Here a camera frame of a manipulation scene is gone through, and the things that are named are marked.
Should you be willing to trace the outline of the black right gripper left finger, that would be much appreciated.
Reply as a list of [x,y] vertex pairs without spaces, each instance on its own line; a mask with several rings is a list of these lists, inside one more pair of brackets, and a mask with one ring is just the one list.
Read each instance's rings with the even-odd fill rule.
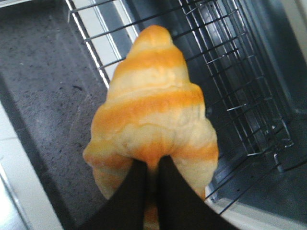
[[134,160],[123,183],[80,230],[142,230],[147,166]]

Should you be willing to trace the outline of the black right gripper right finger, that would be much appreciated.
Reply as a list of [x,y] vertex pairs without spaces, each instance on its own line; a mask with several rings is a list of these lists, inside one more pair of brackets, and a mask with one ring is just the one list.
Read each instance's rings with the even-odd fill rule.
[[236,230],[188,185],[170,156],[158,164],[157,207],[161,230]]

